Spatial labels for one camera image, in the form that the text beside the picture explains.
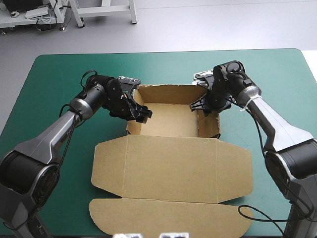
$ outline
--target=open cardboard box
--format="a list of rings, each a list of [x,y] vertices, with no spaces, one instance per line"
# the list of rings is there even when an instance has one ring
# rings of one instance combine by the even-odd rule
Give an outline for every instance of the open cardboard box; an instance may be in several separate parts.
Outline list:
[[[191,238],[238,238],[251,221],[218,203],[253,190],[251,153],[222,142],[218,114],[189,104],[206,93],[194,85],[141,85],[134,98],[153,111],[130,135],[96,146],[92,183],[122,199],[94,199],[89,210],[107,234],[189,232]],[[249,216],[252,212],[245,209]]]

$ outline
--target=gray floor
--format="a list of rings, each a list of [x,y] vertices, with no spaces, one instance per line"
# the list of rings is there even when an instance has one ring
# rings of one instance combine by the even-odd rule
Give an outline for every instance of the gray floor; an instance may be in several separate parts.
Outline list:
[[[66,32],[57,29],[38,32],[29,26],[17,27],[0,37],[0,133],[39,55],[262,48],[317,50],[317,0],[135,1],[138,16],[135,25],[130,23],[129,15],[110,16],[86,19],[86,27],[79,29],[72,18]],[[100,4],[83,0],[79,3]]]

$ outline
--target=white zip tie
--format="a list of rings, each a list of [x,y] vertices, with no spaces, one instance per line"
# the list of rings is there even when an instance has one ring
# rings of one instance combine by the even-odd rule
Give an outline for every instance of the white zip tie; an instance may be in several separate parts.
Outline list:
[[[249,104],[251,101],[253,101],[255,98],[262,98],[262,97],[261,97],[261,95],[257,95],[257,96],[254,96],[254,97],[250,98],[250,99],[248,100],[248,102],[245,104],[245,106],[243,107],[243,109],[241,109],[240,111],[241,111],[241,112],[244,112],[244,111],[247,109],[248,104]]]

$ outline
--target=green table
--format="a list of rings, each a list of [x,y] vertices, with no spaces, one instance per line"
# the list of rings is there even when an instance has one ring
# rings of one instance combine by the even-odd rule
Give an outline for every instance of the green table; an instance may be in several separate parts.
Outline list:
[[[139,78],[143,84],[191,84],[195,72],[231,60],[244,64],[247,74],[262,89],[263,98],[291,124],[317,135],[317,84],[297,49],[44,55],[36,58],[3,130],[0,154],[54,122],[60,107],[81,90],[80,78],[91,68],[100,74]],[[236,107],[220,117],[221,140],[251,150],[254,166],[253,193],[226,204],[249,204],[275,219],[287,218],[290,205],[264,168],[253,120]],[[108,111],[100,109],[75,130],[59,184],[40,212],[53,235],[103,234],[91,220],[88,204],[94,198],[116,196],[90,182],[94,148],[99,142],[124,136],[125,127],[125,121],[111,118]],[[0,226],[0,234],[10,233]],[[279,232],[272,224],[253,222],[247,235]]]

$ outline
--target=black wire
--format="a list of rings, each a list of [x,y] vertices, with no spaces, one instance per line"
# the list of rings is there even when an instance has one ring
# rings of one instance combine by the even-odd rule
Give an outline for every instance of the black wire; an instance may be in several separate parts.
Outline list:
[[[74,130],[75,130],[77,116],[79,116],[79,118],[81,119],[81,114],[80,114],[80,112],[79,112],[79,111],[76,111],[70,104],[65,104],[65,105],[63,105],[63,106],[61,107],[60,112],[59,112],[59,117],[61,117],[61,114],[62,114],[62,112],[63,112],[63,109],[64,109],[66,106],[69,106],[69,107],[70,107],[70,110],[71,110],[72,112],[74,112],[73,122],[72,122],[72,126],[71,126],[71,128],[70,128],[70,131],[69,131],[68,140],[67,140],[67,143],[66,143],[66,146],[65,146],[63,155],[62,155],[62,157],[61,157],[61,161],[60,161],[59,167],[58,167],[58,169],[56,170],[56,172],[55,172],[53,178],[51,179],[51,182],[48,184],[48,187],[49,187],[49,186],[51,185],[51,183],[52,183],[53,181],[55,181],[55,179],[59,176],[60,168],[61,168],[61,166],[62,166],[62,164],[63,164],[64,159],[65,159],[65,156],[66,156],[66,153],[67,153],[67,150],[68,150],[68,147],[69,147],[71,138],[72,138],[73,133],[74,133]],[[15,228],[12,228],[12,227],[10,227],[6,222],[3,222],[3,225],[6,226],[8,229],[10,229],[10,230],[12,230],[12,231],[17,231],[17,230],[19,230],[23,225],[25,225],[27,222],[29,222],[29,221],[33,218],[33,216],[35,215],[35,213],[38,211],[39,206],[40,206],[40,205],[37,204],[37,205],[34,207],[33,211],[31,211],[31,213],[30,213],[30,215],[28,216],[28,218],[26,219],[26,221],[23,222],[23,223],[21,223],[19,226],[15,227]]]
[[[265,152],[264,152],[264,146],[263,146],[263,139],[262,139],[262,135],[261,135],[261,130],[260,130],[260,126],[259,126],[259,123],[258,123],[258,121],[257,121],[257,119],[256,119],[256,117],[255,117],[255,115],[254,115],[249,109],[243,107],[242,105],[239,105],[239,104],[235,103],[233,100],[230,100],[230,99],[228,99],[228,98],[224,98],[224,99],[227,100],[227,101],[229,101],[230,103],[232,103],[232,104],[234,104],[234,105],[240,107],[240,108],[245,109],[245,111],[252,117],[252,119],[254,120],[254,122],[255,122],[255,124],[256,124],[256,127],[257,127],[257,131],[258,131],[258,135],[259,135],[259,140],[260,140],[261,152],[262,152],[262,155],[263,155],[263,157],[264,157],[264,159],[265,159]],[[290,191],[290,193],[292,193],[292,194],[308,209],[308,211],[309,211],[308,214],[304,215],[304,214],[302,214],[302,212],[296,207],[296,208],[297,208],[297,211],[300,213],[300,215],[302,216],[302,218],[303,218],[303,219],[306,219],[306,220],[308,220],[308,221],[310,221],[310,222],[317,222],[317,220],[315,221],[315,220],[312,220],[312,219],[309,218],[309,216],[310,216],[310,214],[312,213],[313,209],[310,208],[309,205],[308,205],[303,199],[301,199],[297,194],[295,194],[295,193],[293,192],[293,190],[292,190],[287,184],[285,184],[284,181],[283,181],[278,175],[276,175],[276,174],[274,174],[274,175],[275,175],[276,178],[279,179],[280,182],[282,182],[283,186],[285,186],[286,189],[287,189],[288,191]],[[243,208],[243,207],[248,207],[248,208],[251,208],[251,209],[253,209],[253,210],[255,210],[255,211],[261,213],[262,215],[264,215],[265,217],[267,217],[268,220],[253,218],[253,217],[249,217],[249,216],[245,215],[245,214],[241,211],[241,208]],[[239,214],[240,214],[241,216],[243,216],[244,218],[247,218],[247,219],[249,219],[249,220],[258,221],[258,222],[271,222],[271,223],[273,223],[273,224],[279,229],[279,231],[282,233],[282,236],[283,236],[283,237],[284,237],[284,232],[283,232],[283,230],[281,229],[281,227],[280,227],[277,223],[279,223],[279,222],[294,221],[294,220],[290,220],[290,219],[273,220],[270,216],[268,216],[267,214],[265,214],[265,213],[262,212],[261,210],[255,208],[255,207],[253,207],[253,206],[250,206],[250,205],[240,205],[240,206],[238,207],[238,212],[239,212]]]
[[[54,5],[54,7],[53,7],[53,12],[54,12],[54,15],[55,15],[55,24],[54,24],[54,27],[52,27],[52,24],[50,24],[47,29],[43,29],[43,28],[41,29],[41,28],[39,28],[40,25],[38,24],[39,20],[37,20],[37,21],[36,21],[36,24],[35,24],[35,27],[36,27],[37,30],[39,30],[39,31],[49,31],[49,30],[52,30],[52,29],[56,28],[56,26],[57,26],[57,15],[56,15],[56,13],[55,13],[56,5],[57,5],[57,0],[55,0],[55,5]]]
[[[265,219],[258,219],[258,218],[253,218],[253,217],[249,217],[247,215],[245,215],[244,213],[241,212],[241,208],[243,207],[248,207],[248,208],[251,208],[259,213],[261,213],[263,216],[265,216],[268,220],[265,220]],[[284,232],[282,230],[282,228],[277,224],[277,222],[287,222],[288,220],[273,220],[271,217],[269,217],[267,214],[265,214],[264,212],[260,211],[259,209],[253,207],[253,206],[250,206],[250,205],[241,205],[238,207],[238,212],[241,216],[243,216],[244,218],[247,218],[249,220],[252,220],[252,221],[257,221],[257,222],[271,222],[273,223],[278,229],[279,231],[282,233],[282,236],[284,236]]]

